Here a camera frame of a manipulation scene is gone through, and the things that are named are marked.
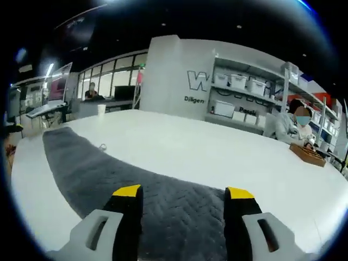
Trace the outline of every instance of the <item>black ceiling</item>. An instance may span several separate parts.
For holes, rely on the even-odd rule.
[[[299,4],[298,0],[284,1]],[[347,97],[344,74],[348,69],[344,61],[348,56],[344,49],[348,42],[341,31],[342,26],[347,25],[343,21],[343,2],[307,1],[332,44],[329,51],[318,32],[303,32],[310,28],[303,17],[292,16],[290,8],[284,6],[274,11],[274,2],[276,0],[56,0],[49,5],[47,2],[14,3],[17,6],[13,8],[15,17],[10,22],[8,38],[11,42],[8,81],[18,80],[18,67],[23,65],[13,60],[18,49],[24,47],[28,52],[24,64],[37,65],[42,59],[42,50],[52,42],[56,26],[81,12],[109,3],[99,9],[87,51],[49,54],[60,56],[62,63],[73,61],[74,69],[79,71],[118,54],[146,49],[154,36],[177,34],[184,39],[220,40],[292,61],[333,96]]]

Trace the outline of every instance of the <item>wooden tray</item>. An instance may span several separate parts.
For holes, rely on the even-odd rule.
[[[291,144],[290,149],[297,155],[299,156],[303,161],[317,165],[320,167],[324,167],[326,161],[315,151],[312,151],[308,148],[301,147],[296,144]]]

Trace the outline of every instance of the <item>white table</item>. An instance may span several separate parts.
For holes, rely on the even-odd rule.
[[[333,166],[307,164],[289,145],[260,135],[137,110],[62,126],[143,169],[220,189],[247,189],[263,212],[295,233],[305,252],[316,252],[332,237],[348,206],[348,182]],[[12,186],[22,216],[47,251],[60,249],[80,218],[59,192],[43,148],[42,135],[20,141]]]

